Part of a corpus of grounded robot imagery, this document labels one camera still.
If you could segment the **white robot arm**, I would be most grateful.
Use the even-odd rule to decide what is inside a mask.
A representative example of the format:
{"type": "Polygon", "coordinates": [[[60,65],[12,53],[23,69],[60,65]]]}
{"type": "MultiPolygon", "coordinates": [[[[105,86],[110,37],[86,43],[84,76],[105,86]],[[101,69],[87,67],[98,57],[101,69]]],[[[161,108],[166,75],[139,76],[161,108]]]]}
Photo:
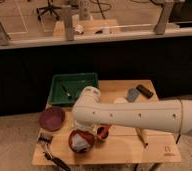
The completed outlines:
{"type": "Polygon", "coordinates": [[[101,103],[101,91],[85,87],[72,108],[77,124],[112,124],[192,136],[192,100],[101,103]]]}

